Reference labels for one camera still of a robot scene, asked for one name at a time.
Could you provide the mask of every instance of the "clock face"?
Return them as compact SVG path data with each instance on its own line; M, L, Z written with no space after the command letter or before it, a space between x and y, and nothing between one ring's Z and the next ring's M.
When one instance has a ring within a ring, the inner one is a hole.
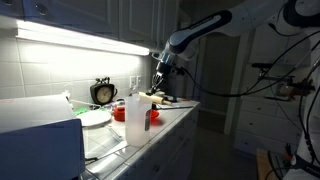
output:
M101 103L108 102L111 99L112 91L109 87L102 87L97 92L97 99Z

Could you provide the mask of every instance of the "upper cabinet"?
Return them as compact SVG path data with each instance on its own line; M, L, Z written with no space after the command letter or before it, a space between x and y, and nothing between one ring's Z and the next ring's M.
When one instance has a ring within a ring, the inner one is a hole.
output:
M118 39L118 0L23 0L26 20Z
M119 40L156 48L159 0L120 0Z
M23 18L23 8L20 0L0 0L0 14L15 18Z
M178 0L160 1L158 50L163 50L170 35L177 30L179 14Z
M296 36L284 37L277 34L267 24L262 25L255 30L250 62L273 63L286 49L305 36L305 34L299 34ZM309 51L309 47L309 40L305 40L287 52L279 60L279 64L296 65ZM310 59L307 59L301 65L306 66L309 64Z
M179 0L0 0L0 14L163 50Z

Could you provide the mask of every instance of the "bottle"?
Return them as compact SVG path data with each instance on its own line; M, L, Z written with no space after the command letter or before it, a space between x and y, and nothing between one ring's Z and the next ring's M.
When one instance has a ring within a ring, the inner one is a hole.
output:
M125 99L125 136L131 146L143 146L149 139L151 99L133 94Z

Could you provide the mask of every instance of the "white box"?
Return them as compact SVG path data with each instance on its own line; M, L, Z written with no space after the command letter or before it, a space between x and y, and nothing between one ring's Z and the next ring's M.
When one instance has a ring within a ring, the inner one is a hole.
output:
M85 170L80 119L62 95L0 100L1 179L72 179Z

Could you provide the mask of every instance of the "electrical outlet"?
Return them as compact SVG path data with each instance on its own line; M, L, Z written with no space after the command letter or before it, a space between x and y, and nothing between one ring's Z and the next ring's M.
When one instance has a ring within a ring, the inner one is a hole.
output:
M141 87L141 85L142 85L142 77L141 76L137 76L136 85L137 85L137 87Z
M137 85L136 82L136 77L135 76L130 76L130 82L129 82L129 88L134 88L134 86Z

